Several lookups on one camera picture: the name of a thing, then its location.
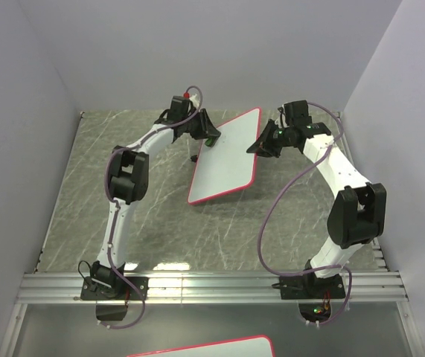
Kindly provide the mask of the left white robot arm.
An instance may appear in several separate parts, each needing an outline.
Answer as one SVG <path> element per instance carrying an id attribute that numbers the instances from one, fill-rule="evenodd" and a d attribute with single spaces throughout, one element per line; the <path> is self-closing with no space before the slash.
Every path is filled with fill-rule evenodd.
<path id="1" fill-rule="evenodd" d="M 166 109 L 144 136 L 117 146 L 109 158 L 104 177 L 109 218 L 100 253 L 90 268 L 92 285 L 108 299 L 120 297 L 128 286 L 125 246 L 132 214 L 148 189 L 150 160 L 185 133 L 208 144 L 220 137 L 205 109 L 192 109 L 184 118 Z"/>

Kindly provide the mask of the green whiteboard eraser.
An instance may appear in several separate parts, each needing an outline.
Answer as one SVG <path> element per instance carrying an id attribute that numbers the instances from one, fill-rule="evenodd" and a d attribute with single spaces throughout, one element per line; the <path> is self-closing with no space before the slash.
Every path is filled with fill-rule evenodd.
<path id="1" fill-rule="evenodd" d="M 215 145 L 216 139 L 215 138 L 208 138 L 205 142 L 205 145 L 207 147 L 213 147 Z"/>

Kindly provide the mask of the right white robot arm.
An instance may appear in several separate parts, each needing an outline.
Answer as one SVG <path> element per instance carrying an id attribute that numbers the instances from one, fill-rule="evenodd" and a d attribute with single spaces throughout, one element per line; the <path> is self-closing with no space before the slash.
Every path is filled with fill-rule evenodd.
<path id="1" fill-rule="evenodd" d="M 293 147 L 310 161 L 307 169 L 281 189 L 273 207 L 298 179 L 312 170 L 320 172 L 333 194 L 334 202 L 327 218 L 328 237 L 302 273 L 303 290 L 313 298 L 326 292 L 328 278 L 344 270 L 354 253 L 382 235 L 384 229 L 386 189 L 363 176 L 337 146 L 337 140 L 323 123 L 281 127 L 268 120 L 247 150 L 257 156 L 277 158 L 283 148 Z"/>

